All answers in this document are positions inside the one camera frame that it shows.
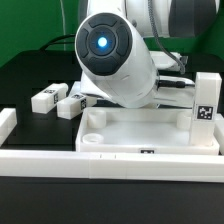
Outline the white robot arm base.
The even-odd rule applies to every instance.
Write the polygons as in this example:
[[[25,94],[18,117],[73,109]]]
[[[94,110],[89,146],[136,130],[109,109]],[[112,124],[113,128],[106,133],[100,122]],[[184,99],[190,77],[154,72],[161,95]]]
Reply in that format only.
[[[82,68],[81,91],[126,108],[165,104],[190,108],[194,90],[159,72],[169,52],[157,55],[144,39],[189,38],[215,21],[220,0],[81,0],[75,52]]]

